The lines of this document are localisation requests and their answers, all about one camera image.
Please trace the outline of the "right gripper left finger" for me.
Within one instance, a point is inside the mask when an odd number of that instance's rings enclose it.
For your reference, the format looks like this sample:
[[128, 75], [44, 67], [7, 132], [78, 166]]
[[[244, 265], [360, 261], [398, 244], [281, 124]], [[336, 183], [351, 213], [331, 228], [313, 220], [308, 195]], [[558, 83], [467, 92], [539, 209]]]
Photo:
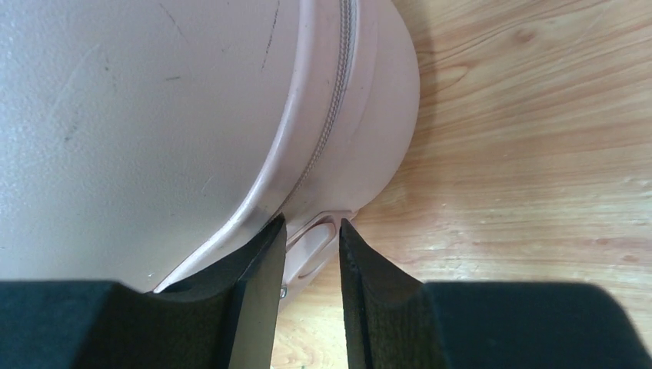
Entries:
[[1, 366], [268, 368], [286, 238], [278, 216], [158, 293], [114, 281], [2, 282]]

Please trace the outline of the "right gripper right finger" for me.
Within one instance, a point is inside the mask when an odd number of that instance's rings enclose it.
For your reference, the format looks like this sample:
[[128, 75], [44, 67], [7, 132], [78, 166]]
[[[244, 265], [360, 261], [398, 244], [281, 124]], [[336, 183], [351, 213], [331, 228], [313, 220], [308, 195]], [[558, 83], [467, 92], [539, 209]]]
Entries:
[[649, 368], [621, 305], [592, 284], [421, 282], [349, 221], [339, 231], [351, 368]]

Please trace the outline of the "pink suitcase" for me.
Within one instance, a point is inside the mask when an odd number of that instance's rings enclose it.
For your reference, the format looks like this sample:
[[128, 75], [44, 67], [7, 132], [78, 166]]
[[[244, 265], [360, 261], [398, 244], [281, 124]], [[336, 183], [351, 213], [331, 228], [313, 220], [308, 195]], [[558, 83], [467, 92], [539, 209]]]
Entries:
[[419, 95], [390, 1], [3, 1], [1, 278], [171, 290], [282, 214], [286, 306]]

